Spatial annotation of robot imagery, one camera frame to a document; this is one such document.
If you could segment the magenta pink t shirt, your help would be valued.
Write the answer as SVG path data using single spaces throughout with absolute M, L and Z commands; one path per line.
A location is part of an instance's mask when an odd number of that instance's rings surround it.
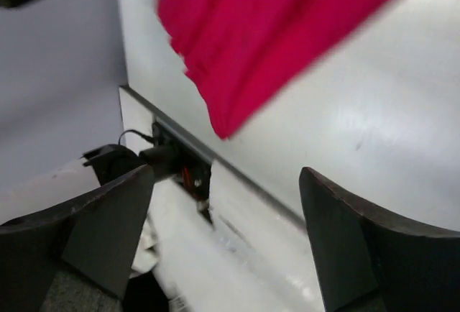
M 158 0 L 157 15 L 226 139 L 388 1 Z

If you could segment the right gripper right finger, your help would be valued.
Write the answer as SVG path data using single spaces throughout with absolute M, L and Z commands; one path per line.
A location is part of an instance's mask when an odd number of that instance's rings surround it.
M 312 168 L 300 199 L 326 311 L 458 311 L 459 233 L 361 198 Z

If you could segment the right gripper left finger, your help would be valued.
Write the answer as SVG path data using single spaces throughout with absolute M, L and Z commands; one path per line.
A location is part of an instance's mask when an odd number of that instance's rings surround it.
M 38 311 L 61 270 L 123 300 L 154 175 L 143 165 L 1 225 L 1 310 Z

